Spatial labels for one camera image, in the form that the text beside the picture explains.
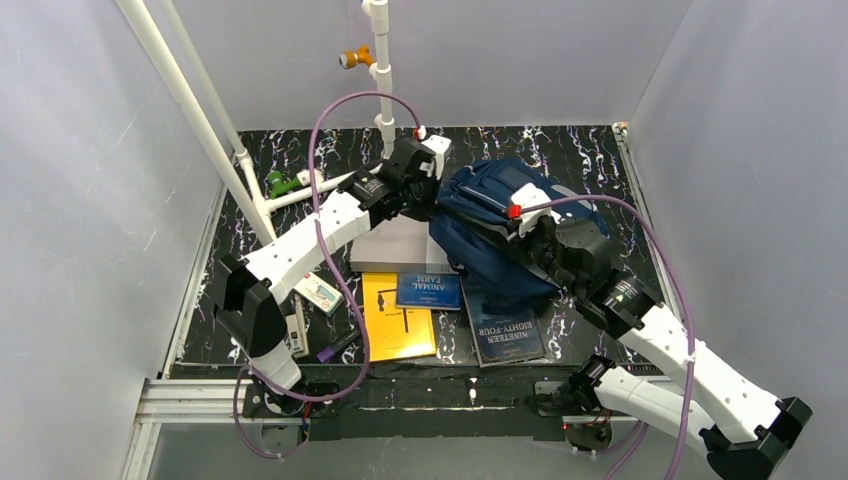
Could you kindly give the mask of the navy blue student backpack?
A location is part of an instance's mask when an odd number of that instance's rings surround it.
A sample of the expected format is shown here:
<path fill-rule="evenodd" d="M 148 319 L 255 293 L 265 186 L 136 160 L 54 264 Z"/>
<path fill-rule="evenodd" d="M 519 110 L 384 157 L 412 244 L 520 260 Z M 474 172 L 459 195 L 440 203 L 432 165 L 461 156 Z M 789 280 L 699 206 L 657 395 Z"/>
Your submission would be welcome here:
<path fill-rule="evenodd" d="M 504 211 L 511 196 L 531 183 L 551 200 L 575 192 L 542 175 L 518 158 L 480 160 L 461 167 L 442 186 L 429 235 L 446 253 L 469 288 L 487 295 L 489 312 L 535 309 L 560 288 L 506 241 L 512 232 Z"/>

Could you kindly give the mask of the blue Animal Farm book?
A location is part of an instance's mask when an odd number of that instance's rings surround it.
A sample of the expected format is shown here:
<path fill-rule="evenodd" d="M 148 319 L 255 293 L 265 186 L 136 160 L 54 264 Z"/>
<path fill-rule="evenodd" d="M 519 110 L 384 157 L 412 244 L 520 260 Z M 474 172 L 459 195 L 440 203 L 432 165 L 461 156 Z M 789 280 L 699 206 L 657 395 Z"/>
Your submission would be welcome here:
<path fill-rule="evenodd" d="M 458 274 L 401 273 L 396 305 L 400 308 L 459 310 L 462 304 Z"/>

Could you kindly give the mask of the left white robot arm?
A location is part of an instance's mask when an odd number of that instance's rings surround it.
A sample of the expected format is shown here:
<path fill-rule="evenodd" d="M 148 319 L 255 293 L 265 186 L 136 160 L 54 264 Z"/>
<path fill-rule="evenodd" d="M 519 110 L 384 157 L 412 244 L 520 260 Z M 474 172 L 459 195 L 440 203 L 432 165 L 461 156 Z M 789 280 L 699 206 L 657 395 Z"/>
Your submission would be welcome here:
<path fill-rule="evenodd" d="M 270 244 L 243 259 L 225 255 L 216 262 L 215 319 L 265 388 L 308 400 L 292 389 L 302 375 L 286 344 L 283 303 L 307 274 L 321 264 L 331 266 L 334 252 L 382 222 L 398 215 L 430 219 L 452 150 L 451 141 L 438 135 L 422 142 L 403 138 L 389 159 L 346 176 L 312 214 Z"/>

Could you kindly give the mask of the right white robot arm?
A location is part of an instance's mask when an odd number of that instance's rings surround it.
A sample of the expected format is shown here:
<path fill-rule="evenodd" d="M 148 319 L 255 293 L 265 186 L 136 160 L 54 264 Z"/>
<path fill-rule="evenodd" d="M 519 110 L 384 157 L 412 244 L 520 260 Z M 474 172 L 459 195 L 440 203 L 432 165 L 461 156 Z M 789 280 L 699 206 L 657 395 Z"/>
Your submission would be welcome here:
<path fill-rule="evenodd" d="M 812 416 L 804 401 L 778 398 L 690 339 L 661 297 L 614 261 L 611 240 L 594 222 L 537 211 L 516 223 L 521 252 L 573 296 L 581 316 L 682 390 L 663 389 L 594 354 L 556 399 L 683 434 L 722 479 L 768 479 L 776 472 Z"/>

